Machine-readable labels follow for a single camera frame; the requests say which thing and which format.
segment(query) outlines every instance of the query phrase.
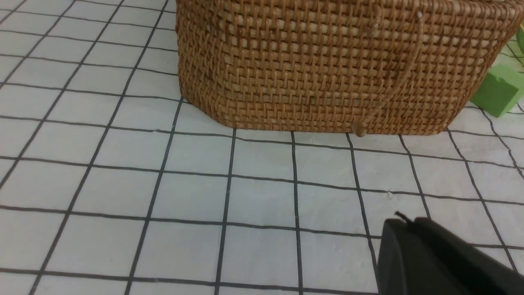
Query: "white tile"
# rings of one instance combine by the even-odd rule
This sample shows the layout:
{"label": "white tile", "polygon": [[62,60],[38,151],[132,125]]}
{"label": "white tile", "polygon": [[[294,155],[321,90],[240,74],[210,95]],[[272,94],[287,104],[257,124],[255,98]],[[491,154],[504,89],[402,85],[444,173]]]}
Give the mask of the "white tile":
{"label": "white tile", "polygon": [[238,139],[291,142],[291,132],[287,131],[238,129],[236,137]]}
{"label": "white tile", "polygon": [[155,26],[160,11],[133,7],[120,7],[111,20],[112,23],[134,24],[141,26]]}
{"label": "white tile", "polygon": [[65,16],[102,20],[106,22],[111,18],[115,9],[116,6],[78,1],[73,4]]}
{"label": "white tile", "polygon": [[298,208],[301,228],[366,234],[356,191],[299,185]]}
{"label": "white tile", "polygon": [[517,166],[524,167],[524,140],[514,138],[502,138],[502,140],[511,150],[511,155],[517,162]]}
{"label": "white tile", "polygon": [[221,280],[298,287],[295,232],[228,226]]}
{"label": "white tile", "polygon": [[49,36],[95,41],[103,28],[104,23],[90,22],[88,20],[74,18],[62,18],[57,23],[56,27],[49,32]]}
{"label": "white tile", "polygon": [[378,150],[386,152],[405,153],[397,135],[369,134],[362,138],[350,134],[351,143],[355,149]]}
{"label": "white tile", "polygon": [[4,82],[22,57],[0,56],[0,82]]}
{"label": "white tile", "polygon": [[100,37],[100,41],[145,46],[151,30],[152,28],[109,24]]}
{"label": "white tile", "polygon": [[24,156],[87,164],[103,133],[103,128],[44,123]]}
{"label": "white tile", "polygon": [[175,131],[233,135],[232,128],[216,122],[204,112],[188,103],[183,103],[180,108]]}
{"label": "white tile", "polygon": [[227,221],[295,227],[293,184],[234,177]]}
{"label": "white tile", "polygon": [[23,0],[3,0],[0,2],[1,9],[15,9]]}
{"label": "white tile", "polygon": [[511,249],[509,253],[511,257],[513,258],[513,262],[515,263],[515,266],[517,267],[517,271],[520,274],[524,274],[524,251]]}
{"label": "white tile", "polygon": [[59,37],[45,37],[31,53],[32,57],[80,62],[92,43]]}
{"label": "white tile", "polygon": [[0,119],[0,155],[18,157],[37,126],[36,121]]}
{"label": "white tile", "polygon": [[498,135],[511,135],[524,138],[524,116],[519,114],[505,114],[497,119],[492,119],[493,128]]}
{"label": "white tile", "polygon": [[236,140],[233,174],[293,180],[291,145]]}
{"label": "white tile", "polygon": [[127,276],[144,222],[70,216],[47,270]]}
{"label": "white tile", "polygon": [[31,292],[35,278],[36,276],[32,275],[0,273],[2,293],[9,295],[27,295]]}
{"label": "white tile", "polygon": [[413,157],[413,164],[423,193],[478,198],[464,162]]}
{"label": "white tile", "polygon": [[121,94],[131,69],[83,65],[74,75],[68,89]]}
{"label": "white tile", "polygon": [[40,38],[40,36],[0,31],[0,52],[2,54],[24,56],[31,51]]}
{"label": "white tile", "polygon": [[447,132],[431,136],[403,136],[402,139],[411,154],[460,159]]}
{"label": "white tile", "polygon": [[176,12],[177,11],[177,3],[176,3],[175,0],[168,0],[167,1],[166,11],[171,11],[171,12]]}
{"label": "white tile", "polygon": [[49,120],[106,125],[119,99],[118,96],[66,91],[53,108]]}
{"label": "white tile", "polygon": [[171,131],[178,102],[165,99],[126,97],[113,126]]}
{"label": "white tile", "polygon": [[480,247],[477,247],[477,249],[483,252],[484,254],[490,256],[491,258],[497,260],[498,262],[502,263],[506,267],[511,268],[511,263],[509,263],[508,256],[506,254],[506,251],[504,251],[504,249],[480,248]]}
{"label": "white tile", "polygon": [[22,62],[9,82],[62,88],[76,68],[74,64],[29,58]]}
{"label": "white tile", "polygon": [[165,173],[152,216],[221,222],[226,187],[225,177]]}
{"label": "white tile", "polygon": [[433,221],[466,242],[500,244],[481,202],[426,198],[426,203]]}
{"label": "white tile", "polygon": [[0,25],[0,29],[44,35],[57,19],[58,16],[15,12]]}
{"label": "white tile", "polygon": [[180,100],[178,78],[172,75],[136,70],[133,74],[127,95],[164,97]]}
{"label": "white tile", "polygon": [[380,239],[371,239],[371,244],[373,247],[373,251],[375,252],[375,259],[379,259],[380,256]]}
{"label": "white tile", "polygon": [[161,0],[150,0],[150,1],[125,0],[122,5],[136,6],[136,7],[143,7],[143,8],[162,9],[164,3],[165,1],[161,1]]}
{"label": "white tile", "polygon": [[144,283],[133,282],[129,295],[212,295],[215,288],[210,286],[184,285],[173,283]]}
{"label": "white tile", "polygon": [[70,5],[69,0],[27,0],[18,11],[60,15]]}
{"label": "white tile", "polygon": [[42,119],[60,91],[5,85],[0,91],[0,115]]}
{"label": "white tile", "polygon": [[459,130],[477,134],[492,135],[493,131],[488,119],[477,109],[463,109],[453,120],[449,127],[450,130]]}
{"label": "white tile", "polygon": [[85,167],[20,161],[0,190],[0,204],[67,210]]}
{"label": "white tile", "polygon": [[111,129],[95,164],[160,169],[168,140],[168,134],[158,132]]}
{"label": "white tile", "polygon": [[135,276],[214,281],[221,232],[218,225],[151,222]]}
{"label": "white tile", "polygon": [[175,134],[166,170],[227,174],[231,138]]}
{"label": "white tile", "polygon": [[517,169],[477,163],[470,169],[484,199],[522,202],[524,180]]}
{"label": "white tile", "polygon": [[2,210],[0,267],[39,270],[62,218],[62,214]]}
{"label": "white tile", "polygon": [[351,152],[296,146],[298,181],[355,187]]}
{"label": "white tile", "polygon": [[355,164],[361,188],[419,192],[407,155],[355,151]]}
{"label": "white tile", "polygon": [[178,72],[178,53],[148,48],[138,67],[141,69],[176,74]]}
{"label": "white tile", "polygon": [[513,165],[508,149],[496,137],[456,133],[453,139],[468,161]]}
{"label": "white tile", "polygon": [[177,15],[175,13],[164,12],[160,18],[160,21],[158,22],[157,28],[174,30],[176,20]]}
{"label": "white tile", "polygon": [[502,240],[507,245],[523,247],[524,231],[520,225],[524,224],[524,207],[494,203],[487,206]]}
{"label": "white tile", "polygon": [[158,173],[92,168],[75,211],[146,216]]}
{"label": "white tile", "polygon": [[424,203],[420,196],[362,192],[362,199],[366,209],[369,233],[373,236],[382,235],[384,221],[395,218],[396,211],[412,220],[416,217],[426,217]]}
{"label": "white tile", "polygon": [[296,132],[294,136],[295,142],[297,143],[335,146],[340,148],[349,148],[350,146],[344,133]]}
{"label": "white tile", "polygon": [[304,287],[377,292],[366,238],[301,233]]}
{"label": "white tile", "polygon": [[15,161],[11,160],[0,160],[0,182],[4,179],[4,176],[7,174],[9,169],[11,169],[11,166]]}
{"label": "white tile", "polygon": [[149,47],[178,50],[177,33],[172,30],[156,29]]}
{"label": "white tile", "polygon": [[298,292],[220,287],[220,295],[298,295]]}
{"label": "white tile", "polygon": [[87,64],[134,67],[142,48],[124,45],[96,43],[85,62]]}
{"label": "white tile", "polygon": [[35,295],[114,295],[124,293],[127,282],[43,276]]}

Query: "woven rattan basket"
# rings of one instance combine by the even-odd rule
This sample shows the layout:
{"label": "woven rattan basket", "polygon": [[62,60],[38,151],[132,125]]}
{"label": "woven rattan basket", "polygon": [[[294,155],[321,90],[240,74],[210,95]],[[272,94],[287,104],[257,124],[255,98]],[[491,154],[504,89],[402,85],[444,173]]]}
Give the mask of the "woven rattan basket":
{"label": "woven rattan basket", "polygon": [[523,0],[177,0],[182,96],[235,128],[435,134]]}

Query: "grid pattern surface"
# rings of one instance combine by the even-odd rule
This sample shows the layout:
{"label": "grid pattern surface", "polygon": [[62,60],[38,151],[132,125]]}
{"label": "grid pattern surface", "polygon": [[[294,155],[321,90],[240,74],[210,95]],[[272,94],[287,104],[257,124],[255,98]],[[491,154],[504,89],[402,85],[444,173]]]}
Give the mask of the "grid pattern surface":
{"label": "grid pattern surface", "polygon": [[[429,216],[524,272],[524,110],[431,137],[232,130],[181,98],[174,0],[0,1],[0,293],[376,294]],[[523,71],[515,40],[497,62]]]}

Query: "black grid line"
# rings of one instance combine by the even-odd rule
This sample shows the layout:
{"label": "black grid line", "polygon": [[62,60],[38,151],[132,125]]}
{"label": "black grid line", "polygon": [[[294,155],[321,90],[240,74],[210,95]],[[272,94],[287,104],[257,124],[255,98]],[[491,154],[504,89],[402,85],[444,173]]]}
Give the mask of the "black grid line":
{"label": "black grid line", "polygon": [[3,82],[0,82],[0,90],[2,89],[2,87],[4,86],[5,82],[9,81],[9,79],[14,75],[14,73],[16,72],[16,70],[22,65],[22,63],[32,54],[33,51],[35,51],[35,49],[37,48],[37,46],[42,42],[42,40],[44,40],[44,38],[46,38],[47,36],[49,36],[49,33],[54,29],[54,27],[57,26],[58,22],[62,19],[62,17],[69,11],[69,9],[71,9],[71,7],[73,7],[74,3],[76,2],[77,0],[72,0],[71,1],[71,4],[62,12],[62,14],[60,14],[60,16],[58,16],[58,18],[54,21],[53,25],[45,32],[45,34],[41,35],[41,38],[35,43],[35,45],[31,48],[31,50],[25,54],[22,58],[22,60],[20,60],[18,62],[18,64],[16,65],[16,67],[7,75],[7,77],[5,78],[5,80]]}
{"label": "black grid line", "polygon": [[27,0],[22,0],[20,3],[18,3],[18,5],[15,7],[15,9],[11,10],[11,9],[0,9],[0,10],[4,10],[4,11],[9,11],[9,13],[4,16],[4,18],[0,19],[0,25],[9,17],[11,16],[13,13],[15,13]]}
{"label": "black grid line", "polygon": [[511,158],[511,161],[513,162],[513,168],[516,168],[517,171],[519,172],[520,174],[520,177],[522,177],[522,179],[524,180],[524,174],[522,174],[522,170],[519,169],[519,166],[517,165],[517,161],[515,160],[515,157],[513,156],[513,153],[511,152],[511,149],[509,148],[509,146],[504,142],[504,140],[502,140],[502,138],[500,137],[500,135],[498,135],[498,133],[495,131],[495,127],[493,126],[493,120],[486,114],[486,112],[484,110],[481,110],[482,114],[484,115],[484,117],[489,121],[489,125],[493,131],[493,134],[495,136],[497,136],[497,138],[499,139],[499,141],[502,143],[502,145],[508,150],[508,155],[509,157]]}
{"label": "black grid line", "polygon": [[[167,99],[167,100],[190,104],[190,103],[186,102],[185,100],[177,100],[177,99]],[[193,136],[215,136],[215,137],[224,137],[224,138],[231,138],[232,137],[231,135],[220,134],[220,133],[195,133],[195,132],[169,131],[169,130],[163,130],[163,129],[129,128],[129,127],[119,127],[119,126],[108,126],[108,125],[95,124],[95,123],[69,122],[69,121],[62,121],[62,120],[37,119],[37,118],[29,118],[29,117],[15,117],[15,116],[8,116],[8,115],[0,115],[0,119],[25,120],[25,121],[36,121],[36,122],[43,121],[43,122],[65,124],[65,125],[73,125],[73,126],[76,125],[76,126],[88,126],[88,127],[98,127],[98,128],[110,128],[110,129],[115,129],[115,130],[127,130],[127,131],[137,131],[137,132],[159,132],[159,133],[164,133],[164,134],[174,133],[174,134],[193,135]],[[236,138],[238,140],[245,141],[245,142],[272,143],[272,144],[284,144],[284,145],[292,145],[293,144],[291,142],[285,142],[285,141],[245,139],[245,138],[240,138],[238,136]],[[330,150],[347,150],[347,151],[351,150],[350,147],[348,148],[348,147],[341,147],[341,146],[319,145],[319,144],[311,144],[311,143],[295,143],[295,145],[296,146],[307,146],[307,147],[313,147],[313,148],[325,148],[325,149],[330,149]],[[490,162],[490,161],[474,161],[474,160],[465,160],[465,159],[462,159],[462,158],[451,158],[451,157],[442,157],[442,156],[424,155],[424,154],[412,154],[409,151],[407,151],[406,147],[405,147],[405,149],[406,149],[406,153],[395,152],[395,151],[382,151],[382,150],[364,149],[364,148],[356,148],[356,147],[353,148],[353,150],[355,150],[355,151],[363,151],[363,152],[370,152],[370,153],[382,153],[382,154],[393,154],[393,155],[403,155],[403,156],[407,155],[407,156],[411,156],[411,157],[424,157],[424,158],[428,158],[428,159],[439,159],[439,160],[454,161],[454,162],[467,161],[469,163],[489,164],[489,165],[498,166],[498,167],[504,167],[504,168],[515,168],[515,167],[517,167],[517,168],[524,168],[524,167],[520,167],[520,166],[515,166],[516,163],[515,163],[515,165],[504,165],[504,164],[499,164],[499,163]]]}
{"label": "black grid line", "polygon": [[[173,134],[182,134],[182,135],[194,135],[191,133],[185,133],[185,132],[173,132]],[[74,162],[67,162],[67,161],[60,161],[60,160],[48,160],[48,159],[39,159],[39,158],[32,158],[32,157],[11,157],[11,156],[0,156],[1,160],[11,160],[11,161],[29,161],[29,162],[41,162],[41,163],[51,163],[51,164],[63,164],[63,165],[69,165],[69,166],[79,166],[79,167],[88,167],[89,164],[84,163],[74,163]],[[104,169],[113,169],[113,170],[128,170],[128,171],[140,171],[140,172],[152,172],[152,173],[159,173],[160,170],[156,169],[149,169],[149,168],[139,168],[139,167],[128,167],[128,166],[110,166],[110,165],[100,165],[100,164],[93,164],[91,165],[93,168],[104,168]],[[171,170],[164,170],[164,173],[167,174],[181,174],[181,175],[195,175],[195,176],[209,176],[209,177],[228,177],[227,174],[216,174],[216,173],[203,173],[203,172],[188,172],[188,171],[171,171]],[[293,183],[293,180],[283,179],[283,178],[271,178],[271,177],[257,177],[257,176],[249,176],[249,175],[238,175],[233,174],[232,177],[234,178],[241,178],[241,179],[248,179],[248,180],[262,180],[262,181],[274,181],[274,182],[285,182],[285,183]],[[297,181],[300,185],[309,185],[309,186],[316,186],[316,187],[324,187],[324,188],[333,188],[333,189],[341,189],[341,190],[348,190],[348,191],[357,191],[357,188],[355,187],[348,187],[348,186],[336,186],[336,185],[329,185],[329,184],[322,184],[322,183],[315,183],[315,182],[306,182],[306,181]],[[383,189],[371,189],[371,188],[360,188],[362,192],[370,192],[370,193],[392,193],[392,194],[401,194],[401,195],[411,195],[411,196],[425,196],[430,198],[437,198],[437,199],[454,199],[457,201],[465,201],[465,202],[486,202],[486,203],[494,203],[494,204],[508,204],[508,205],[519,205],[524,206],[524,202],[514,202],[514,201],[502,201],[502,200],[492,200],[492,199],[479,199],[479,198],[462,198],[462,197],[455,197],[455,196],[445,196],[445,195],[433,195],[433,194],[426,194],[421,195],[420,193],[416,192],[406,192],[406,191],[386,191]]]}
{"label": "black grid line", "polygon": [[[18,56],[18,55],[11,55],[11,54],[0,54],[0,56],[7,56],[7,57],[24,57],[24,56]],[[112,65],[101,65],[101,64],[90,64],[87,62],[80,63],[79,61],[69,61],[69,60],[59,60],[59,59],[52,59],[47,57],[33,57],[29,56],[27,59],[38,59],[38,60],[46,60],[46,61],[53,61],[53,62],[59,62],[62,64],[72,64],[72,65],[84,65],[84,66],[93,66],[93,67],[102,67],[102,68],[114,68],[114,69],[129,69],[132,70],[134,67],[126,67],[126,66],[112,66]],[[158,70],[148,69],[148,68],[136,68],[137,70],[141,71],[147,71],[147,72],[153,72],[153,73],[160,73],[163,75],[169,75],[169,76],[178,76],[177,73],[171,73],[171,72],[162,72]]]}
{"label": "black grid line", "polygon": [[[182,108],[182,104],[179,103],[178,107],[177,107],[177,111],[176,111],[176,113],[174,115],[174,118],[173,118],[173,125],[171,127],[172,130],[174,130],[176,125],[177,125],[178,115],[180,114],[180,109],[181,108]],[[142,233],[140,234],[140,240],[138,242],[138,247],[136,249],[135,258],[133,259],[133,264],[131,266],[131,271],[129,272],[129,280],[127,281],[126,290],[124,292],[124,295],[129,295],[129,293],[131,292],[131,286],[133,284],[132,278],[135,276],[136,267],[138,266],[138,259],[140,258],[140,253],[142,252],[142,247],[144,246],[144,241],[146,240],[147,229],[149,227],[149,223],[152,220],[151,215],[153,214],[153,208],[155,206],[155,201],[156,201],[156,198],[157,198],[158,189],[160,187],[160,182],[162,181],[162,176],[163,176],[164,170],[166,168],[167,159],[169,157],[169,150],[171,149],[171,145],[173,143],[173,137],[174,137],[174,133],[169,135],[169,140],[168,140],[168,143],[167,143],[167,146],[166,146],[166,151],[164,153],[164,157],[163,157],[163,160],[162,160],[162,166],[160,168],[160,171],[158,172],[157,181],[155,183],[155,188],[153,190],[153,196],[151,197],[151,201],[149,203],[149,208],[147,210],[147,216],[144,219],[144,221],[145,221],[144,222],[144,227],[142,228]]]}
{"label": "black grid line", "polygon": [[[40,37],[53,37],[53,38],[67,39],[67,40],[73,40],[73,41],[84,41],[84,42],[90,42],[90,43],[93,42],[93,40],[89,40],[89,39],[73,38],[73,37],[58,36],[58,35],[43,35],[43,34],[28,33],[28,32],[15,31],[15,30],[0,29],[0,32],[17,33],[17,34],[22,34],[22,35],[31,35],[31,36],[40,36]],[[97,40],[96,42],[97,43],[102,43],[102,44],[110,44],[110,45],[120,45],[120,46],[127,46],[127,47],[143,48],[143,46],[141,46],[141,45],[124,44],[124,43],[118,43],[118,42],[110,42],[110,41],[102,41],[102,40]],[[162,47],[148,46],[147,48],[149,48],[149,49],[156,49],[156,50],[164,50],[164,51],[168,51],[168,52],[178,52],[178,50],[176,50],[176,49],[168,49],[168,48],[162,48]]]}
{"label": "black grid line", "polygon": [[347,138],[347,142],[350,144],[350,148],[351,148],[351,165],[353,166],[353,174],[354,174],[354,177],[355,177],[355,186],[356,186],[356,191],[357,191],[357,194],[358,194],[358,200],[359,200],[360,206],[361,206],[362,221],[364,222],[364,229],[366,231],[367,243],[368,243],[369,251],[370,251],[370,254],[371,254],[371,260],[372,260],[372,263],[373,263],[373,270],[374,270],[374,273],[375,273],[375,279],[376,279],[376,282],[378,284],[377,257],[375,256],[375,250],[373,248],[371,234],[369,232],[369,225],[367,223],[366,207],[364,206],[364,198],[362,197],[362,190],[361,190],[361,187],[360,187],[360,183],[358,181],[357,165],[356,165],[356,161],[355,161],[355,151],[353,150],[353,142],[351,141],[350,135],[348,133],[346,134],[346,138]]}
{"label": "black grid line", "polygon": [[300,240],[300,214],[298,207],[298,176],[297,176],[297,153],[294,132],[291,132],[291,158],[293,160],[293,202],[295,214],[295,235],[297,237],[297,271],[298,271],[298,288],[299,295],[304,294],[304,278],[302,275],[302,248]]}
{"label": "black grid line", "polygon": [[[16,273],[21,275],[37,275],[37,270],[25,270],[25,269],[14,269],[14,268],[0,268],[0,273]],[[62,271],[49,271],[43,272],[44,276],[53,277],[64,277],[64,278],[85,278],[85,279],[98,279],[107,281],[128,281],[129,277],[121,276],[107,276],[107,275],[96,275],[92,273],[77,273],[77,272],[62,272]],[[215,282],[202,281],[202,280],[187,280],[187,279],[173,279],[173,278],[146,278],[146,277],[134,277],[133,282],[149,282],[149,283],[176,283],[181,285],[197,285],[197,286],[215,286]],[[231,287],[238,289],[255,289],[255,290],[275,290],[275,291],[291,291],[298,292],[297,287],[279,286],[279,285],[255,285],[245,283],[232,283],[232,282],[221,282],[221,287]],[[340,294],[340,295],[378,295],[377,293],[371,292],[354,292],[354,291],[342,291],[332,289],[315,289],[315,288],[304,288],[305,292],[314,292],[321,294]]]}
{"label": "black grid line", "polygon": [[[68,213],[67,210],[62,210],[62,209],[28,208],[28,207],[17,207],[17,206],[7,206],[7,205],[0,205],[0,210],[18,211],[18,212],[34,212],[34,213],[51,213],[51,214],[67,214]],[[69,214],[76,215],[76,216],[98,217],[98,218],[106,218],[106,219],[138,220],[138,221],[148,221],[148,222],[195,224],[195,225],[224,225],[225,224],[227,226],[235,226],[235,227],[246,227],[246,228],[256,228],[256,229],[280,229],[280,230],[287,230],[287,231],[297,231],[296,227],[277,226],[277,225],[256,225],[256,224],[239,223],[239,222],[224,223],[224,222],[204,221],[204,220],[116,215],[116,214],[106,214],[106,213],[83,212],[83,211],[75,211],[75,210],[72,210],[71,212],[69,212]],[[331,235],[331,236],[367,238],[365,234],[345,233],[341,231],[317,230],[317,229],[308,229],[308,228],[299,228],[298,231],[304,232],[304,233],[323,234],[323,235]],[[370,236],[370,237],[372,239],[380,239],[380,236]]]}
{"label": "black grid line", "polygon": [[[10,12],[15,12],[13,10],[9,10],[9,9],[1,9],[0,8],[0,11],[10,11]],[[58,17],[59,15],[55,15],[55,14],[47,14],[47,13],[38,13],[38,12],[26,12],[26,11],[17,11],[17,13],[22,13],[22,14],[32,14],[32,15],[42,15],[42,16],[55,16],[55,17]],[[68,16],[68,15],[64,15],[62,16],[62,18],[69,18],[69,19],[77,19],[77,20],[85,20],[87,22],[95,22],[95,23],[106,23],[105,20],[100,20],[100,19],[89,19],[89,18],[83,18],[83,17],[76,17],[76,16]],[[115,25],[128,25],[128,26],[135,26],[135,27],[142,27],[142,28],[150,28],[152,29],[153,27],[152,26],[147,26],[147,25],[139,25],[139,24],[130,24],[130,23],[118,23],[118,22],[111,22],[112,24],[115,24]],[[168,29],[168,28],[157,28],[159,30],[169,30],[169,31],[174,31],[174,28],[173,29]]]}
{"label": "black grid line", "polygon": [[[449,137],[451,139],[451,142],[455,146],[455,149],[457,150],[458,155],[460,157],[462,157],[463,159],[465,159],[464,156],[462,155],[462,152],[460,151],[459,147],[456,145],[455,140],[453,139],[453,136],[451,135],[451,132],[448,132],[448,135],[449,135]],[[478,198],[481,199],[482,206],[484,207],[484,210],[486,211],[486,215],[489,218],[489,222],[491,222],[491,224],[493,226],[493,229],[495,230],[495,234],[497,235],[497,238],[500,241],[500,244],[502,246],[504,246],[504,251],[506,252],[506,256],[508,257],[509,263],[511,264],[512,269],[514,271],[517,271],[517,267],[515,265],[515,262],[513,261],[513,258],[511,257],[511,254],[509,253],[509,250],[506,247],[506,244],[504,243],[504,240],[502,239],[502,236],[500,235],[500,232],[498,231],[497,225],[495,224],[495,221],[493,220],[493,217],[491,216],[491,213],[488,210],[488,206],[487,206],[486,202],[484,201],[484,198],[482,197],[482,194],[481,194],[480,190],[478,189],[478,187],[477,187],[477,185],[475,183],[475,179],[473,178],[473,174],[471,173],[470,165],[468,164],[468,162],[464,162],[464,163],[466,165],[467,173],[470,176],[471,184],[473,185],[473,188],[477,192]]]}
{"label": "black grid line", "polygon": [[[6,86],[17,86],[17,87],[27,87],[27,88],[35,88],[35,89],[45,89],[45,90],[57,90],[62,91],[64,88],[59,87],[45,87],[45,86],[34,86],[34,85],[27,85],[22,83],[11,83],[7,82],[5,83]],[[113,96],[113,97],[120,97],[122,95],[121,93],[109,93],[109,92],[99,92],[99,91],[88,91],[88,90],[75,90],[75,89],[65,89],[65,92],[74,92],[74,93],[86,93],[86,94],[98,94],[102,96]],[[126,97],[133,97],[133,98],[148,98],[148,99],[164,99],[164,100],[171,100],[171,101],[178,101],[182,103],[190,104],[189,102],[182,101],[181,99],[176,98],[168,98],[168,97],[160,97],[160,96],[144,96],[144,95],[132,95],[132,94],[126,94]]]}
{"label": "black grid line", "polygon": [[227,173],[227,185],[226,185],[226,195],[224,198],[224,213],[222,215],[222,231],[220,234],[220,247],[219,247],[219,259],[216,263],[216,277],[215,277],[215,290],[214,294],[219,295],[220,293],[220,282],[222,279],[222,263],[224,261],[224,248],[226,244],[226,230],[227,230],[227,215],[229,212],[229,200],[231,192],[231,181],[233,179],[233,161],[235,155],[235,139],[236,139],[236,129],[233,129],[233,137],[231,140],[231,153],[230,153],[230,162]]}
{"label": "black grid line", "polygon": [[[86,2],[86,3],[93,3],[93,4],[100,4],[100,5],[106,5],[106,6],[117,6],[117,4],[112,3],[101,3],[96,1],[89,1],[89,0],[77,0],[78,2]],[[130,8],[139,8],[139,9],[145,9],[145,10],[153,10],[153,11],[163,11],[165,13],[177,13],[175,11],[169,11],[169,10],[161,10],[161,9],[155,9],[150,7],[141,7],[141,6],[133,6],[133,5],[120,5],[120,7],[130,7]]]}
{"label": "black grid line", "polygon": [[420,193],[420,198],[422,199],[422,204],[424,205],[424,210],[426,211],[426,215],[428,216],[428,218],[431,219],[431,214],[429,213],[428,203],[425,201],[424,192],[422,191],[422,186],[420,185],[419,178],[417,177],[417,171],[415,169],[413,155],[411,155],[411,152],[409,151],[408,147],[406,146],[406,143],[404,142],[404,138],[402,138],[402,135],[399,135],[398,138],[400,139],[400,143],[402,144],[402,147],[406,150],[406,153],[408,154],[409,163],[411,165],[411,170],[413,171],[413,177],[417,184],[417,189],[419,190],[419,193]]}

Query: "green foam block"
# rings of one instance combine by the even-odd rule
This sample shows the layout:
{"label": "green foam block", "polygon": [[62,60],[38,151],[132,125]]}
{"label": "green foam block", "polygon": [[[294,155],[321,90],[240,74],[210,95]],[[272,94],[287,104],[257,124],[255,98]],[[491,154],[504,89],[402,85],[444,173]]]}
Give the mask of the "green foam block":
{"label": "green foam block", "polygon": [[524,97],[524,75],[510,66],[493,66],[471,102],[494,117],[500,117],[511,110]]}

